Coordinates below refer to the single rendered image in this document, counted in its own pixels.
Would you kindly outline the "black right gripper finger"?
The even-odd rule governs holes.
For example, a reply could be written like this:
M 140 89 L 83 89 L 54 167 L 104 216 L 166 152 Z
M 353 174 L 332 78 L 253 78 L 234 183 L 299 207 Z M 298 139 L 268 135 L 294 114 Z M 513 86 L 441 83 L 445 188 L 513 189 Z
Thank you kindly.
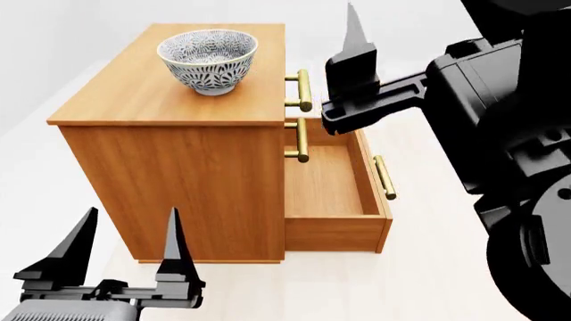
M 351 2 L 347 3 L 343 49 L 327 60 L 325 72 L 331 101 L 372 95 L 380 87 L 377 48 L 366 39 L 359 15 Z

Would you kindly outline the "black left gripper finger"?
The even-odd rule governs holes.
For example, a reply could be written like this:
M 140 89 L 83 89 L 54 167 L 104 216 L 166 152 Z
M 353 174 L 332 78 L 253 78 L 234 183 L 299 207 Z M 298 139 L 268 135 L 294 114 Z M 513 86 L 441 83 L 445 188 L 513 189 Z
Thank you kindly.
M 162 262 L 156 272 L 157 288 L 167 285 L 186 285 L 187 288 L 205 288 L 186 245 L 184 229 L 177 208 L 170 211 Z
M 44 258 L 13 275 L 23 288 L 62 288 L 84 284 L 95 239 L 98 209 L 91 207 L 71 232 Z

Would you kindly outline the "wooden cabinet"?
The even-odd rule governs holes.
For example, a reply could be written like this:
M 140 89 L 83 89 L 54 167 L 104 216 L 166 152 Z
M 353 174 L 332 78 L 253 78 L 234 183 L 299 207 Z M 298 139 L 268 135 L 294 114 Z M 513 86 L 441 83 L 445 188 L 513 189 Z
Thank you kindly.
M 162 259 L 177 209 L 202 263 L 285 257 L 286 28 L 230 23 L 258 39 L 247 76 L 199 95 L 156 53 L 195 24 L 154 23 L 48 119 L 59 128 L 134 259 Z

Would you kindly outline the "blue white patterned bowl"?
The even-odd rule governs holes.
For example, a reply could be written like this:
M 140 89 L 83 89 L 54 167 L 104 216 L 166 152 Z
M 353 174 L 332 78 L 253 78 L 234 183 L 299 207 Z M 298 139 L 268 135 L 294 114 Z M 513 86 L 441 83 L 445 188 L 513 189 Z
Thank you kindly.
M 253 63 L 256 37 L 232 29 L 199 29 L 157 45 L 156 53 L 180 83 L 200 95 L 225 95 L 235 89 Z

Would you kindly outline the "open wooden drawer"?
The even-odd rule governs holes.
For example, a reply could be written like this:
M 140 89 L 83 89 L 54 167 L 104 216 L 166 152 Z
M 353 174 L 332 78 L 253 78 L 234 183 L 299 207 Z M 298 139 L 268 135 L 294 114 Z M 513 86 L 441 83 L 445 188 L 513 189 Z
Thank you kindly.
M 306 125 L 309 161 L 285 160 L 286 250 L 381 253 L 393 215 L 363 130 Z

